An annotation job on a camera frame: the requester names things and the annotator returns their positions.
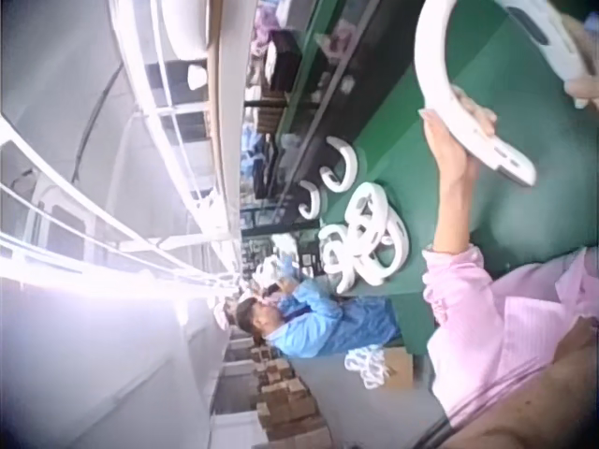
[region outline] pink sleeve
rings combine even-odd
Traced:
[[[428,268],[422,278],[424,299],[431,304],[441,327],[472,331],[481,325],[503,323],[490,290],[492,279],[483,268],[478,248],[471,245],[458,255],[425,250],[423,255]]]

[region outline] white c-shaped component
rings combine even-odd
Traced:
[[[587,74],[584,60],[563,27],[559,13],[547,0],[496,0],[528,32],[562,80]],[[533,163],[497,137],[489,138],[453,93],[446,73],[446,30],[457,0],[427,0],[416,28],[414,63],[428,108],[434,109],[454,137],[493,170],[526,185],[536,182]],[[584,103],[575,102],[577,107]]]
[[[337,259],[337,263],[331,260],[333,257]],[[339,240],[327,242],[323,249],[323,258],[325,259],[325,272],[328,274],[342,273],[341,281],[336,288],[337,294],[342,295],[352,288],[356,282],[356,272],[354,271],[354,264],[347,253],[345,245]]]
[[[347,226],[345,224],[327,224],[318,231],[318,239],[323,241],[328,239],[333,234],[337,234],[341,242],[345,243],[347,239]]]
[[[371,220],[366,230],[360,234],[360,220],[366,206],[371,210]],[[360,256],[370,254],[378,246],[387,228],[389,206],[387,195],[380,185],[363,182],[354,192],[345,210],[347,247],[349,253]]]
[[[395,255],[388,267],[383,267],[373,254],[363,255],[359,259],[360,264],[363,266],[360,267],[360,270],[369,271],[371,276],[382,279],[388,278],[399,270],[410,253],[410,240],[408,239],[405,224],[403,224],[403,221],[397,212],[391,208],[389,208],[389,216],[387,219],[387,233],[391,237],[393,247],[395,248]]]
[[[320,213],[320,192],[318,187],[309,181],[300,181],[299,185],[310,192],[310,202],[312,203],[310,208],[305,204],[298,206],[299,214],[306,220],[314,220]]]
[[[364,260],[369,258],[369,255],[362,255],[360,257],[354,257],[354,270],[365,283],[378,287],[383,285],[383,278],[378,275],[378,272],[372,270],[370,266],[366,266]]]
[[[418,19],[414,64],[427,108],[434,109],[454,137],[485,165],[493,170],[502,168],[517,180],[533,185],[533,163],[498,138],[487,137],[451,88],[446,71],[446,32],[456,1],[426,0]]]
[[[340,138],[328,136],[327,143],[336,149],[343,157],[343,160],[345,161],[345,174],[343,175],[343,180],[339,182],[337,176],[333,173],[333,170],[328,167],[320,167],[320,177],[322,178],[322,182],[330,191],[335,192],[336,194],[347,192],[356,181],[356,176],[358,174],[358,159],[356,157],[356,152],[354,152],[354,149],[349,143]]]

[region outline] black hair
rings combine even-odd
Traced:
[[[266,289],[266,291],[264,292],[264,296],[269,297],[273,293],[280,292],[280,291],[281,291],[281,287],[279,286],[279,284],[274,283],[273,285],[271,285],[269,288]]]
[[[254,326],[254,306],[258,302],[255,297],[249,297],[237,306],[237,326],[251,335],[260,335],[260,330]]]

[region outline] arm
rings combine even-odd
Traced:
[[[461,103],[494,133],[497,117],[456,89]],[[491,278],[483,257],[470,247],[469,220],[478,163],[453,138],[433,111],[421,111],[424,131],[439,168],[439,212],[431,251],[425,251],[428,272],[424,298],[432,305],[437,322],[455,327],[457,334],[478,332],[478,323],[499,325],[490,291]]]
[[[297,301],[306,303],[313,314],[338,321],[343,316],[341,306],[324,293],[314,279],[306,279],[293,292]]]

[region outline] green workbench surface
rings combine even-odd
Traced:
[[[474,3],[464,3],[450,25],[450,77],[497,112],[499,136],[527,154],[538,174],[535,187],[526,188],[485,167],[481,170],[472,240],[497,277],[597,244],[599,121],[588,109],[573,107],[540,52],[500,9],[487,3],[476,6],[487,9],[486,14],[475,15],[468,9]],[[426,351],[433,331],[431,312],[420,294],[425,270],[421,250],[431,243],[438,204],[436,166],[417,115],[422,105],[410,69],[354,141],[360,162],[355,186],[375,181],[386,188],[407,226],[411,254],[384,286],[361,283],[352,294],[392,296],[406,347],[415,354]],[[327,193],[325,223],[343,222],[351,194]]]

